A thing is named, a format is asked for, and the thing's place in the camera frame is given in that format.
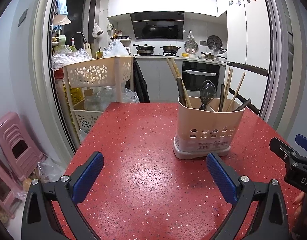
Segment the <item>person's right hand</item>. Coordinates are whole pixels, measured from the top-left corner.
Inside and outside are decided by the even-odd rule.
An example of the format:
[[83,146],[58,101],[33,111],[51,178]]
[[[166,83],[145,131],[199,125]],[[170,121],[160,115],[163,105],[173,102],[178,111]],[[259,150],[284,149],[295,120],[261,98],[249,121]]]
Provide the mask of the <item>person's right hand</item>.
[[303,202],[304,202],[304,197],[305,197],[305,193],[301,192],[293,201],[293,205],[295,205],[297,208],[295,209],[294,212],[294,219],[296,220],[302,210],[302,206],[303,206]]

